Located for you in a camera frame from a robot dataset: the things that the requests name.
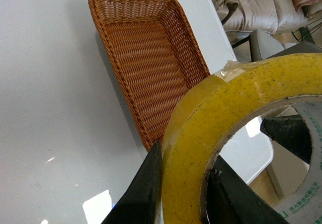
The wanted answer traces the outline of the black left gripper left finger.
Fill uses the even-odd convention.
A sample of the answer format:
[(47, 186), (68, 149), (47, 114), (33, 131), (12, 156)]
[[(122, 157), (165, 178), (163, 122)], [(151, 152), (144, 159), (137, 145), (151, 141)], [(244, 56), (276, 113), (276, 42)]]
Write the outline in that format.
[(162, 148), (154, 142), (138, 172), (102, 223), (161, 223)]

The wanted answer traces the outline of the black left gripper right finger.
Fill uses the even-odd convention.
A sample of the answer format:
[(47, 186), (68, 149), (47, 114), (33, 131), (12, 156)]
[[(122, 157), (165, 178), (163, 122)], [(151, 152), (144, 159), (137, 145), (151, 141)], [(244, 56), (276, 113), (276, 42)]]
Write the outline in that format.
[[(310, 164), (312, 143), (301, 117), (265, 118), (262, 133)], [(209, 223), (286, 223), (218, 156), (208, 178), (206, 210)]]

